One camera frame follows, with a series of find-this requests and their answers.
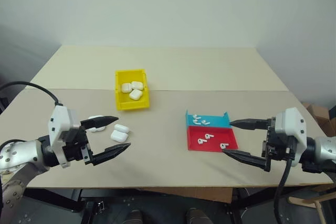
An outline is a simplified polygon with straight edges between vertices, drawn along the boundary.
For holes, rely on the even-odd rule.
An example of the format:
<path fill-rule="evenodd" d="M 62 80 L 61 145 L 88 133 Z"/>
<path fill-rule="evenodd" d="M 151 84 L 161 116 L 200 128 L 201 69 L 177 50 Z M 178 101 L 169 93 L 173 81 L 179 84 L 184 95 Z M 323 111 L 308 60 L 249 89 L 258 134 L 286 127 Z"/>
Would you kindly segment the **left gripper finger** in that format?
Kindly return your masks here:
<path fill-rule="evenodd" d="M 91 164 L 93 166 L 96 166 L 111 159 L 114 159 L 122 152 L 124 152 L 130 145 L 131 143 L 122 143 L 108 147 L 102 153 L 93 155 L 91 159 Z"/>
<path fill-rule="evenodd" d="M 115 121 L 117 121 L 119 118 L 115 116 L 99 116 L 91 119 L 86 119 L 80 122 L 80 129 L 81 130 L 88 130 L 91 128 L 100 128 L 107 126 Z"/>

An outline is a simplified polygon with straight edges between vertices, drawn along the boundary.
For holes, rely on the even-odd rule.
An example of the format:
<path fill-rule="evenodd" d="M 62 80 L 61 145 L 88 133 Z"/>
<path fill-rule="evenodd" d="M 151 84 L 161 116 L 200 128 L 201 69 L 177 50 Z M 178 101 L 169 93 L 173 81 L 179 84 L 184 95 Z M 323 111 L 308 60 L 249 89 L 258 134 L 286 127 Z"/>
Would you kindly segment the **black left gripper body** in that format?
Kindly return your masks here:
<path fill-rule="evenodd" d="M 83 126 L 63 131 L 61 139 L 65 143 L 62 147 L 66 161 L 83 160 L 85 164 L 92 164 L 93 152 L 90 149 L 86 129 Z"/>

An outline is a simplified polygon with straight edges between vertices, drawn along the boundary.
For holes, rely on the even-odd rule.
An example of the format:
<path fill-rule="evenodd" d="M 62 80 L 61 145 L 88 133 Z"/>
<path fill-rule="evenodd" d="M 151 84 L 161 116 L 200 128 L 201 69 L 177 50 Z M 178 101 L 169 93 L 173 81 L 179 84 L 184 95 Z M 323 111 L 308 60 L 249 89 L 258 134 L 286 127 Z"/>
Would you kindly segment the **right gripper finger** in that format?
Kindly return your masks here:
<path fill-rule="evenodd" d="M 230 122 L 230 126 L 237 127 L 244 130 L 267 130 L 269 120 L 262 119 L 240 119 Z"/>
<path fill-rule="evenodd" d="M 236 161 L 239 161 L 240 163 L 261 168 L 262 170 L 266 172 L 270 171 L 270 160 L 269 159 L 253 156 L 249 152 L 244 152 L 244 151 L 239 151 L 239 150 L 223 149 L 222 151 L 224 154 L 233 158 Z"/>

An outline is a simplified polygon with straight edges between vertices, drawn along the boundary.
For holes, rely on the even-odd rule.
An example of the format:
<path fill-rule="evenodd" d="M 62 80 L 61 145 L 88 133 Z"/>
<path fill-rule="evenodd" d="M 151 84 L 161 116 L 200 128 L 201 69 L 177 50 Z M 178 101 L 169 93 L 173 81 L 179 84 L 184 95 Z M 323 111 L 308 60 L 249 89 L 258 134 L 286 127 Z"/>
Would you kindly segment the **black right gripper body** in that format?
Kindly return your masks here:
<path fill-rule="evenodd" d="M 268 119 L 266 140 L 263 141 L 261 156 L 265 159 L 264 171 L 269 172 L 271 161 L 291 160 L 291 141 L 285 133 L 276 133 L 276 118 Z"/>

